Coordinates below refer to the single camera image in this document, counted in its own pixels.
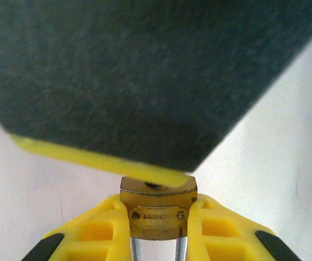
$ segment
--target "yellow plastic clamp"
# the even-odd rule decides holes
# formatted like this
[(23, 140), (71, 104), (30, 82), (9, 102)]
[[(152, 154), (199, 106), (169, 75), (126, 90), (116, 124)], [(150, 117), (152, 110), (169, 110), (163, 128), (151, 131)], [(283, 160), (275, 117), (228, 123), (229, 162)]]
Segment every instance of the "yellow plastic clamp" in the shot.
[(131, 261), (129, 220), (120, 194), (46, 234), (62, 242), (49, 261)]
[(275, 261), (255, 236), (270, 229), (198, 194), (188, 219), (187, 261)]

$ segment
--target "felt surface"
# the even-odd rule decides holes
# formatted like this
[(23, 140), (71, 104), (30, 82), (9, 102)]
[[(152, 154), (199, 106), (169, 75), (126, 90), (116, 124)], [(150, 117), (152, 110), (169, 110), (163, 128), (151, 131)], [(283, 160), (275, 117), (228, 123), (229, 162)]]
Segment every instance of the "felt surface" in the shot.
[(193, 171), (311, 36), (312, 1), (0, 1), (0, 122)]

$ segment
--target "metal rod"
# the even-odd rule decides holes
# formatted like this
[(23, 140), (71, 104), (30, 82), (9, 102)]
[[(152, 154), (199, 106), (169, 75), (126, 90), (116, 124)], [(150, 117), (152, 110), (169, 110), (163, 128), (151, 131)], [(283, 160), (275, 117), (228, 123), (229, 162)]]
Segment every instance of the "metal rod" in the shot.
[(185, 260), (186, 238), (177, 238), (176, 261)]
[(132, 256), (133, 261), (141, 261), (141, 252), (140, 252), (140, 239), (130, 238), (132, 242)]

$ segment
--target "brass fitting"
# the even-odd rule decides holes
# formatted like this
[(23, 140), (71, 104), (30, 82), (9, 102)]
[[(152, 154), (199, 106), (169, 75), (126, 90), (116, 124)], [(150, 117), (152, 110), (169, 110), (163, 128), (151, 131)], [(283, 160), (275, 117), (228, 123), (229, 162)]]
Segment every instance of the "brass fitting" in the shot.
[(189, 210), (197, 200), (194, 177), (179, 188), (123, 177), (120, 195), (128, 210), (131, 237), (171, 240), (187, 236)]

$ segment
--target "white wall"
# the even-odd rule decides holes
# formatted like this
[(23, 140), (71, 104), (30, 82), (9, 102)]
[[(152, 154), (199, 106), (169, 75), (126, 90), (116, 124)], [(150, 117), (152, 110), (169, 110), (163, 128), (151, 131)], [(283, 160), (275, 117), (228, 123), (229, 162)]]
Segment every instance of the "white wall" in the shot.
[[(201, 193), (312, 261), (312, 43), (194, 175)], [(0, 128), (0, 260), (20, 260), (119, 184), (118, 175), (23, 152)], [(174, 242), (143, 246), (143, 260), (173, 259)]]

